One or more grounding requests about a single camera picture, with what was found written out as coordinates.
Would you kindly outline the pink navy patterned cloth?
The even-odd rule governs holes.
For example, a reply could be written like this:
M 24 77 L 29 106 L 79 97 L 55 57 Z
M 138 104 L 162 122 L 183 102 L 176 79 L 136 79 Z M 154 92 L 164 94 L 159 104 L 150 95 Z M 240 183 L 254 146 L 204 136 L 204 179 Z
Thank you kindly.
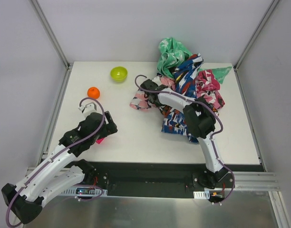
M 160 73 L 157 73 L 157 76 L 151 79 L 158 86 L 165 85 L 171 89 L 175 89 L 175 80 L 168 78 L 167 76 L 163 76 Z M 136 110 L 146 111 L 150 108 L 157 108 L 154 104 L 150 103 L 149 99 L 145 97 L 145 92 L 138 89 L 135 96 L 133 97 L 130 107 Z

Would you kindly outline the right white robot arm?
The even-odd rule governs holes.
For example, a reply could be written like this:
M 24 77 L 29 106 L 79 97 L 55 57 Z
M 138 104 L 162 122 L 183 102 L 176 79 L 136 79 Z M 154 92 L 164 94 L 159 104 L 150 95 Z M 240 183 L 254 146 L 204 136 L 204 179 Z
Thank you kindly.
M 152 80 L 139 87 L 149 101 L 157 107 L 167 105 L 184 115 L 188 132 L 195 137 L 205 157 L 206 171 L 198 178 L 199 185 L 214 189 L 230 172 L 222 161 L 214 136 L 223 131 L 223 124 L 203 99 L 192 99 L 181 95 L 165 85 Z

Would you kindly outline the blue white red patterned cloth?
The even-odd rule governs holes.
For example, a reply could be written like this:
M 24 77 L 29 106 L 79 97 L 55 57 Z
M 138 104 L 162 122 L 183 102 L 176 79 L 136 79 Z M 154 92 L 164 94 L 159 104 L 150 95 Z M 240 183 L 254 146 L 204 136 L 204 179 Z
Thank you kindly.
M 174 91 L 190 98 L 196 98 L 196 76 L 203 63 L 204 60 L 201 55 L 194 54 L 178 66 L 173 72 Z M 184 115 L 181 112 L 164 117 L 162 132 L 186 136 L 189 142 L 198 144 L 198 140 L 188 132 Z

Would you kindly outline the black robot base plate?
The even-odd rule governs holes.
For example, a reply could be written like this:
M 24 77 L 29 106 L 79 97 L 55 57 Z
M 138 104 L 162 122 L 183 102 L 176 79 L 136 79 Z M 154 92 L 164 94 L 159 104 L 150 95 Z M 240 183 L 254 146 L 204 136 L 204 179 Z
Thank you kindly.
M 204 164 L 91 162 L 83 185 L 98 186 L 108 196 L 189 199 L 203 191 Z

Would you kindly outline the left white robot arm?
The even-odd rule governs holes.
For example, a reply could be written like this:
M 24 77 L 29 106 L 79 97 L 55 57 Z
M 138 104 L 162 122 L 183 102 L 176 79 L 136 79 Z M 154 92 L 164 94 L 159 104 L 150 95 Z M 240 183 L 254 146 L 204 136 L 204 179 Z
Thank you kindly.
M 42 209 L 57 195 L 74 185 L 97 187 L 98 175 L 86 160 L 75 161 L 96 141 L 117 132 L 117 126 L 108 111 L 91 112 L 78 126 L 59 140 L 53 152 L 17 184 L 7 183 L 2 195 L 7 205 L 6 223 L 11 228 L 10 213 L 21 224 L 33 221 Z

